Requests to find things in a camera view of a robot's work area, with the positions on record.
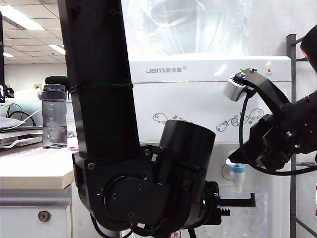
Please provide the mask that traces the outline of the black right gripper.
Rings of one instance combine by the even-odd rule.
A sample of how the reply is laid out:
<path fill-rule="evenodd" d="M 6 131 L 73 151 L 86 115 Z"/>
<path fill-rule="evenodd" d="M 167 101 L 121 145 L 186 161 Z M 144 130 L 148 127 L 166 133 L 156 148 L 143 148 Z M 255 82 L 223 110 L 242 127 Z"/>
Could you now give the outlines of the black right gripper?
<path fill-rule="evenodd" d="M 256 165 L 269 171 L 282 169 L 292 152 L 284 144 L 284 136 L 272 115 L 264 115 L 250 128 L 249 140 L 239 145 L 228 159 L 233 163 L 248 164 L 245 155 Z"/>

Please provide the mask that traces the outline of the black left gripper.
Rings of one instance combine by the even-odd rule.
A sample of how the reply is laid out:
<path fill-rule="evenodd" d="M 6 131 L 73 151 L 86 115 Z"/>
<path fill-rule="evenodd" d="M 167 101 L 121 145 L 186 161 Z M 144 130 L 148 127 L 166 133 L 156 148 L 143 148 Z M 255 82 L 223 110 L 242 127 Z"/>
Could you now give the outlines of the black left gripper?
<path fill-rule="evenodd" d="M 221 207 L 256 207 L 254 193 L 250 198 L 221 198 L 219 196 L 218 184 L 214 181 L 207 181 L 206 187 L 206 222 L 205 225 L 220 225 L 221 216 L 230 216 L 229 208 Z"/>

